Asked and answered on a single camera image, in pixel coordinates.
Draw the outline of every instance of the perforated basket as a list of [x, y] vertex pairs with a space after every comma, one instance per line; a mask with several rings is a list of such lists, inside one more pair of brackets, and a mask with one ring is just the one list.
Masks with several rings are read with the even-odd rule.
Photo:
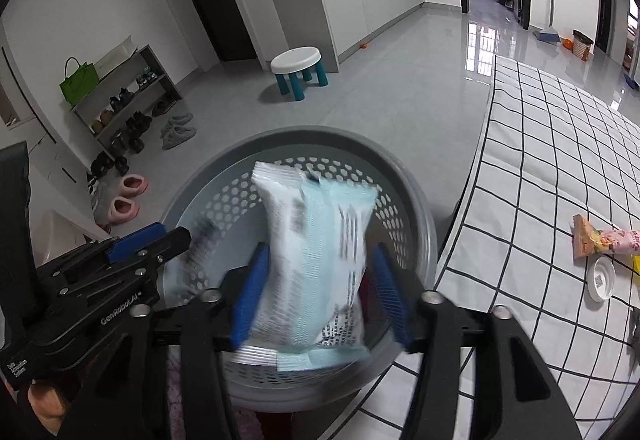
[[[307, 169], [343, 182], [375, 185], [376, 207], [367, 229], [367, 246], [383, 242], [403, 268], [415, 270], [425, 287], [433, 286], [436, 239], [422, 190], [398, 160], [370, 140], [321, 126], [299, 126], [251, 137], [204, 165], [169, 204], [162, 221], [167, 228], [193, 230], [201, 218], [221, 230], [204, 261], [184, 286], [178, 259], [159, 277], [161, 305], [176, 306], [219, 285], [224, 274], [248, 263], [257, 242], [268, 242], [264, 207], [251, 172], [256, 161]], [[364, 295], [365, 344], [369, 359], [340, 368], [282, 373], [269, 365], [270, 350], [256, 364], [229, 354], [225, 377], [235, 404], [269, 412], [313, 409], [359, 390], [380, 374], [400, 351], [372, 285]]]

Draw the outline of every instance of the gray sneaker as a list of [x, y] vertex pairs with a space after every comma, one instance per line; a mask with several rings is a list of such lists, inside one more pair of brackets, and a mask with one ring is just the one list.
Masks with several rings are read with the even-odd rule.
[[171, 149], [172, 147], [180, 146], [183, 142], [186, 142], [191, 137], [195, 136], [195, 128], [185, 128], [184, 126], [175, 126], [171, 128], [162, 138], [162, 149]]
[[160, 130], [160, 137], [164, 137], [168, 131], [171, 131], [171, 128], [175, 128], [176, 126], [184, 126], [192, 118], [193, 115], [191, 113], [187, 113], [186, 115], [170, 116], [169, 120], [166, 122], [166, 126], [162, 128], [162, 130]]

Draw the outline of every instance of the blue gripper pad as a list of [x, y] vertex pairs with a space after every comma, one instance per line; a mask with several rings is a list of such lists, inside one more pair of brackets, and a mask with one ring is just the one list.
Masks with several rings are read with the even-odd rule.
[[231, 345], [238, 349], [249, 338], [249, 331], [258, 311], [262, 289], [269, 275], [269, 247], [258, 245], [254, 253], [251, 272], [244, 282], [240, 297], [236, 301], [231, 330]]
[[153, 243], [165, 235], [166, 229], [164, 225], [158, 222], [137, 230], [115, 242], [111, 251], [107, 254], [109, 263], [113, 264], [117, 261], [126, 260], [132, 254], [145, 248], [149, 243]]
[[371, 266], [378, 298], [391, 322], [396, 342], [407, 349], [413, 341], [410, 331], [411, 312], [393, 273], [393, 269], [397, 267], [392, 264], [386, 250], [380, 245], [373, 248]]

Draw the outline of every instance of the pink slipper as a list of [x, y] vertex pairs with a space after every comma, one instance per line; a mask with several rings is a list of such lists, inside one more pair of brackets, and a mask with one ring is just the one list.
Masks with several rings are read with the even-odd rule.
[[145, 192], [148, 186], [149, 182], [143, 176], [131, 174], [122, 177], [118, 191], [120, 196], [133, 198]]
[[112, 225], [124, 224], [138, 216], [139, 210], [140, 206], [137, 203], [122, 196], [116, 196], [109, 206], [107, 217]]

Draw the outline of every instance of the green handbag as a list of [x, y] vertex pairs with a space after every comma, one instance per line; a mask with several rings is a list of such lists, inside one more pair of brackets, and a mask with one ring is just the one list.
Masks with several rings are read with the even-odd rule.
[[[78, 70], [73, 72], [71, 76], [67, 77], [66, 67], [69, 61], [74, 60], [78, 63]], [[65, 63], [65, 80], [60, 83], [60, 89], [65, 96], [66, 102], [75, 106], [80, 99], [93, 90], [100, 80], [98, 79], [98, 73], [95, 71], [93, 63], [83, 65], [75, 57], [70, 57]]]

